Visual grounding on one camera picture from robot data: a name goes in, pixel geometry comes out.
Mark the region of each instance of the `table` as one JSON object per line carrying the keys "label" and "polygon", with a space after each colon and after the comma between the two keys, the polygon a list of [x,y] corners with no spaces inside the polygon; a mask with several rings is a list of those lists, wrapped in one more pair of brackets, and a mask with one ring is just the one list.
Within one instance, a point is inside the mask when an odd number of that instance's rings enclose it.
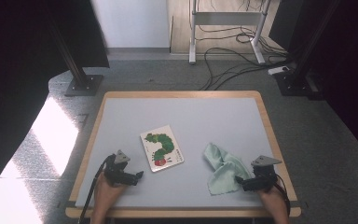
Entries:
{"label": "table", "polygon": [[[81,185],[83,183],[83,180],[86,178],[86,172],[88,170],[88,165],[89,162],[92,158],[92,150],[94,147],[96,147],[98,145],[97,141],[98,141],[98,131],[100,130],[100,127],[103,127],[103,112],[105,110],[105,106],[107,102],[110,102],[110,100],[117,100],[117,99],[121,99],[124,101],[130,101],[130,99],[132,100],[142,100],[143,101],[147,101],[147,100],[153,100],[153,99],[160,99],[160,100],[164,100],[163,102],[171,102],[171,101],[175,101],[178,100],[177,102],[186,102],[186,99],[194,99],[194,100],[198,100],[197,104],[202,103],[203,100],[206,99],[213,99],[214,102],[219,102],[219,104],[221,104],[222,102],[233,102],[233,100],[239,99],[245,99],[245,100],[252,100],[255,102],[257,110],[259,112],[259,117],[261,118],[261,122],[262,125],[264,127],[263,130],[265,130],[265,135],[267,137],[267,141],[269,143],[270,146],[270,153],[271,156],[283,161],[283,163],[280,163],[278,165],[276,165],[276,171],[277,173],[280,174],[280,176],[282,177],[286,188],[287,188],[287,192],[288,192],[288,197],[290,199],[290,201],[292,202],[292,210],[291,210],[291,216],[292,217],[297,217],[300,215],[300,208],[298,206],[298,202],[297,202],[297,198],[296,198],[296,194],[295,191],[293,189],[289,174],[287,173],[286,167],[285,167],[285,163],[282,157],[282,154],[280,152],[278,143],[276,141],[275,135],[273,133],[271,124],[269,122],[269,117],[266,111],[266,108],[264,107],[262,98],[260,96],[260,94],[257,91],[111,91],[108,92],[104,98],[103,98],[103,102],[102,105],[100,107],[100,111],[98,113],[98,117],[96,119],[93,131],[91,133],[90,139],[89,139],[89,143],[83,158],[83,161],[81,163],[77,178],[76,178],[76,182],[74,184],[71,196],[69,198],[69,202],[68,202],[68,206],[66,208],[66,215],[68,217],[79,217],[80,213],[82,211],[82,207],[76,207],[75,203],[76,201],[80,198],[80,196],[84,197],[84,193],[83,194],[79,194],[79,192],[81,191]],[[189,154],[186,154],[186,150],[181,148],[184,151],[184,156],[185,156],[185,163],[188,161],[187,165],[190,164],[194,164],[195,162],[189,162],[191,161],[192,158],[189,157]],[[129,155],[132,159],[134,159],[134,161],[137,161],[134,164],[138,164],[142,161],[139,158],[133,158],[131,155]],[[180,169],[185,169],[186,167],[182,164],[178,165],[178,168],[169,168],[172,169],[170,172],[173,171],[180,171]],[[145,171],[145,175],[144,178],[152,178],[150,177],[150,174]],[[147,185],[147,180],[145,180],[145,182],[143,183],[142,179],[141,182],[138,184],[138,186],[136,187],[132,187],[134,189],[134,192],[136,194],[137,190],[145,190],[142,188],[142,184],[144,184],[144,187]],[[235,194],[227,194],[227,196],[222,196],[221,199],[224,199],[225,197],[232,197]],[[238,191],[238,193],[236,195],[245,195],[245,192],[243,192],[242,190]],[[153,204],[151,204],[150,206],[140,206],[140,207],[136,207],[136,206],[132,206],[131,204],[128,205],[128,201],[132,201],[134,198],[131,198],[131,200],[125,200],[126,197],[130,197],[130,196],[125,196],[123,195],[122,198],[123,201],[119,202],[118,205],[120,205],[121,207],[115,207],[112,208],[111,210],[109,210],[108,212],[108,216],[109,217],[138,217],[138,218],[142,218],[142,217],[268,217],[269,214],[264,210],[264,208],[262,206],[232,206],[232,205],[220,205],[217,204],[216,206],[204,206],[201,205],[190,205],[190,206],[183,206],[180,204],[180,202],[178,202],[178,205],[176,206],[176,202],[172,205],[168,205],[168,206],[164,206],[164,207],[158,207],[155,206]],[[91,208],[88,210],[88,212],[86,213],[86,217],[88,217],[90,215],[91,212]]]}
{"label": "table", "polygon": [[197,0],[193,0],[191,17],[191,38],[189,50],[189,62],[196,63],[196,25],[254,25],[255,37],[251,40],[255,57],[259,63],[265,63],[263,55],[258,47],[258,39],[261,36],[264,22],[269,11],[270,0],[266,0],[263,10],[260,12],[198,12]]}

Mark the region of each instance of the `light green cloth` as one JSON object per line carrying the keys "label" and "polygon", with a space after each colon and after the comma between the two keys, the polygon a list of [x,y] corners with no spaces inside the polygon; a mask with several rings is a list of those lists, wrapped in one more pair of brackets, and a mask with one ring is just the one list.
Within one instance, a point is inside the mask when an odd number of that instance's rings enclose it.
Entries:
{"label": "light green cloth", "polygon": [[235,176],[249,179],[250,175],[241,159],[210,143],[205,148],[204,156],[215,169],[208,181],[208,189],[212,195],[224,194],[240,189]]}

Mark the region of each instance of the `wall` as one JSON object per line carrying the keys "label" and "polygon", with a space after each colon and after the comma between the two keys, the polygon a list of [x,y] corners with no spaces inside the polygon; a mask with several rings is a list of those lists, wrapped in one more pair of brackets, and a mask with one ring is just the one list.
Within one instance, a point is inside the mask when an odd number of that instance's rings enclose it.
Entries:
{"label": "wall", "polygon": [[168,48],[167,0],[92,0],[106,48]]}

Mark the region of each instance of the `human hand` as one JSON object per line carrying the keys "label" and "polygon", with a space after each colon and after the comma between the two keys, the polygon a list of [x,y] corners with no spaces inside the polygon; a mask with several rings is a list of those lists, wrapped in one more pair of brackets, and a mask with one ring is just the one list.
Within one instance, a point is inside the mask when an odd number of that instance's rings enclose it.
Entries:
{"label": "human hand", "polygon": [[275,224],[289,224],[286,204],[281,192],[277,188],[272,187],[269,191],[261,189],[257,190],[256,193],[266,210],[274,218]]}
{"label": "human hand", "polygon": [[91,224],[103,224],[106,212],[126,188],[127,185],[112,186],[103,172],[100,173],[94,190],[94,208],[91,215]]}

